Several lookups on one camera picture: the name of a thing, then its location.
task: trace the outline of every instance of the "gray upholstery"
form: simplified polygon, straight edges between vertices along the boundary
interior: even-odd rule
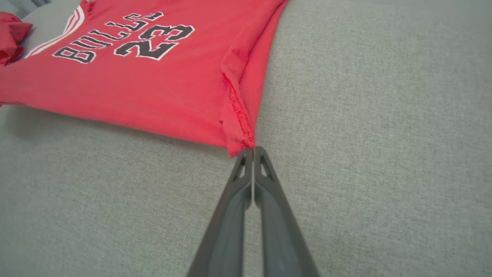
[[[72,11],[51,5],[38,16],[61,22],[53,37]],[[492,275],[491,8],[288,4],[257,143],[323,276]],[[49,38],[36,32],[29,47]],[[0,276],[186,274],[234,163],[226,150],[0,114]],[[262,275],[260,230],[252,206],[245,276]]]

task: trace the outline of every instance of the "black lettering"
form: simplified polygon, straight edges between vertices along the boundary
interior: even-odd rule
[[[123,19],[130,20],[130,21],[140,19],[140,18],[142,18],[142,15],[138,14],[138,13],[131,13],[131,14],[123,17]]]
[[[155,14],[150,14],[149,16],[145,16],[144,19],[148,19],[150,21],[154,21],[157,18],[160,18],[162,16],[164,16],[164,14],[162,12],[158,11]]]
[[[101,31],[98,31],[98,30],[92,30],[89,33],[94,34],[94,35],[100,35],[100,36],[103,36],[105,38],[108,38],[110,40],[115,40],[115,41],[125,39],[130,35],[129,33],[119,32],[118,34],[120,35],[120,37],[115,37],[115,36],[112,36],[110,34],[106,34],[106,33],[103,33]]]
[[[135,31],[138,31],[138,30],[142,29],[147,24],[148,24],[148,22],[137,20],[137,21],[134,22],[133,26],[132,25],[123,25],[123,24],[119,24],[119,23],[114,23],[113,21],[110,21],[110,22],[106,23],[105,25],[106,26],[117,26],[117,27],[120,27],[120,28],[128,29],[128,30],[130,30],[130,32],[135,32]]]
[[[53,56],[78,61],[82,64],[88,64],[94,60],[95,53],[92,51],[77,51],[70,47],[63,47],[55,52]]]
[[[89,45],[89,44],[86,44],[86,43],[83,43],[82,40],[87,40],[87,41],[90,41],[94,44],[97,44],[99,46],[93,46],[93,45]],[[101,40],[97,40],[95,38],[92,38],[90,36],[82,36],[81,38],[79,38],[78,40],[72,42],[71,44],[75,44],[75,45],[79,45],[81,47],[84,47],[86,49],[101,49],[101,48],[105,48],[105,47],[108,47],[108,46],[111,46],[113,45],[112,43],[107,43],[107,42],[104,42],[104,41],[101,41]]]

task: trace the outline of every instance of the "gray fabric surface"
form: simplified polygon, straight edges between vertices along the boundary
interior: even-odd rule
[[[63,33],[68,18],[74,13],[80,1],[64,0],[41,6],[27,15],[23,21],[32,23],[29,36],[24,39],[24,56],[41,43]]]
[[[490,10],[290,1],[257,143],[323,276],[492,275]],[[233,163],[223,149],[11,107],[0,276],[184,276]],[[258,209],[246,223],[245,276],[260,276]]]

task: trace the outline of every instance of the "white stripe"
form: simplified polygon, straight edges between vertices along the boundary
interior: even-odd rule
[[[72,16],[71,16],[70,18],[74,17],[74,20],[72,20],[72,22],[69,24],[69,26],[68,26],[68,27],[65,27],[65,31],[63,31],[62,35],[64,35],[64,34],[66,33],[66,30],[70,30],[70,28],[72,28],[72,27],[73,27],[73,25],[75,24],[75,22],[76,22],[76,21],[77,21],[77,19],[79,18],[79,14],[77,13],[77,9],[75,9],[75,10],[73,11],[73,13],[74,13],[74,14],[72,14]],[[34,51],[36,51],[37,49],[41,48],[42,46],[44,46],[44,45],[46,45],[46,44],[48,44],[48,43],[50,43],[50,42],[52,42],[53,40],[55,40],[55,39],[57,39],[57,38],[59,38],[59,36],[58,36],[58,37],[56,37],[56,38],[54,38],[54,39],[52,39],[52,40],[49,40],[49,41],[47,41],[47,42],[43,42],[42,44],[40,44],[40,45],[36,46],[35,48],[33,48],[33,49],[32,49],[32,50],[31,50],[31,51],[30,51],[30,52],[26,55],[26,58],[27,58],[27,57],[32,56],[32,54],[34,53]]]
[[[68,25],[68,27],[66,28],[66,31],[63,32],[63,34],[66,34],[67,32],[69,32],[73,26],[77,23],[77,21],[79,20],[79,13],[77,12],[77,10],[74,11],[74,15],[73,15],[73,20],[72,22],[70,22],[70,25]]]
[[[73,33],[75,30],[77,30],[80,25],[82,25],[82,23],[84,22],[84,19],[85,19],[85,16],[84,16],[84,11],[82,10],[82,8],[80,6],[77,7],[77,11],[79,12],[79,19],[77,20],[77,23],[75,24],[75,26],[69,30],[68,32],[50,40],[49,42],[47,43],[44,43],[38,47],[36,47],[35,49],[33,49],[26,57],[30,57],[30,56],[33,56],[33,55],[36,55],[36,54],[39,54],[41,53],[41,51],[45,50],[46,48],[52,46],[53,44],[59,42],[60,40],[66,38],[67,36],[69,36],[71,33]]]
[[[69,25],[72,25],[72,19],[73,19],[73,17],[74,17],[74,16],[75,16],[75,15],[73,15],[73,14],[72,14],[72,16],[70,16],[70,17],[68,18],[68,21],[66,22],[66,25],[65,25],[65,30],[63,31],[63,33],[66,33],[66,31],[68,30],[68,26],[69,26]]]

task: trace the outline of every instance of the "red cloth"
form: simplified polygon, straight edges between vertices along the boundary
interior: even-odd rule
[[[0,11],[0,64],[2,67],[18,60],[24,54],[19,43],[29,35],[31,23],[24,23],[17,16]]]
[[[0,103],[254,147],[287,0],[82,0],[64,33],[0,69]]]

